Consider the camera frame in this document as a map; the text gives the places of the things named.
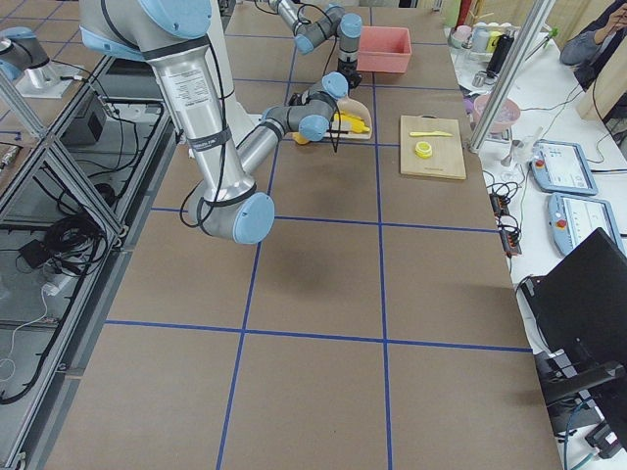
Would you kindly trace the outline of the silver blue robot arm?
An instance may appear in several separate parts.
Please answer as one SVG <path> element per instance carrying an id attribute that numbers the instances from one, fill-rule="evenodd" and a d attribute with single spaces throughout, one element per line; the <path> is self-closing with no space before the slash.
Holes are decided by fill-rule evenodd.
<path id="1" fill-rule="evenodd" d="M 203 176 L 182 204 L 188 226 L 239 244 L 261 242 L 275 208 L 254 171 L 288 133 L 320 141 L 339 130 L 339 102 L 354 83 L 332 71 L 254 123 L 236 100 L 217 1 L 82 1 L 79 13 L 85 47 L 151 67 Z"/>
<path id="2" fill-rule="evenodd" d="M 324 10 L 317 5 L 294 1 L 255 1 L 255 4 L 290 26 L 296 48 L 302 55 L 333 39 L 338 48 L 336 71 L 347 79 L 350 90 L 361 84 L 358 57 L 363 24 L 359 15 L 335 4 L 329 4 Z"/>

